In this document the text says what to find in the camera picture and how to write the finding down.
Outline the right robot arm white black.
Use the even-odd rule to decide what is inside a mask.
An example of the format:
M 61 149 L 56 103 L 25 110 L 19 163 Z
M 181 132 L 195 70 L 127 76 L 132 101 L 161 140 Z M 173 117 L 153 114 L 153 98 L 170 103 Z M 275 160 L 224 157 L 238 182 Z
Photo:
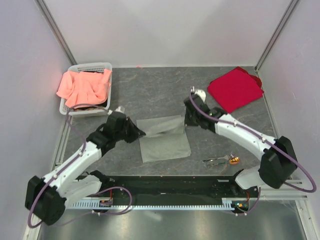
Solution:
M 185 105 L 185 123 L 188 126 L 199 126 L 214 134 L 226 137 L 251 152 L 260 165 L 250 169 L 240 170 L 234 174 L 229 184 L 229 191 L 235 197 L 242 196 L 247 189 L 259 185 L 268 185 L 279 189 L 297 169 L 297 165 L 278 152 L 278 147 L 294 160 L 296 155 L 291 141 L 282 136 L 260 133 L 232 117 L 219 107 L 210 109 L 197 94 L 192 94 L 183 101 Z

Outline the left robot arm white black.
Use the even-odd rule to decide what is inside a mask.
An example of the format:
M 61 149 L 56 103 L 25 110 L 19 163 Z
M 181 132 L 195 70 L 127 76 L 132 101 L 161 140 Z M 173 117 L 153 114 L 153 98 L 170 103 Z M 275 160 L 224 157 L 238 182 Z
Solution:
M 106 123 L 92 132 L 70 158 L 43 177 L 33 176 L 27 184 L 25 207 L 29 210 L 27 224 L 30 228 L 35 215 L 41 223 L 55 224 L 67 207 L 91 196 L 106 196 L 110 191 L 108 182 L 98 175 L 89 174 L 83 179 L 76 178 L 90 165 L 100 160 L 116 143 L 130 144 L 146 134 L 140 130 L 124 113 L 112 111 Z

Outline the grey cloth napkin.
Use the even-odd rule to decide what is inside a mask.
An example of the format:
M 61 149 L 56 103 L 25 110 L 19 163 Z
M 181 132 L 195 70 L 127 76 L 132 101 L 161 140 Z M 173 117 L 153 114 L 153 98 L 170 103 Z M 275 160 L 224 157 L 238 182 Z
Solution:
M 143 163 L 181 159 L 191 155 L 184 116 L 139 119 L 136 125 L 145 132 L 145 136 L 139 139 Z

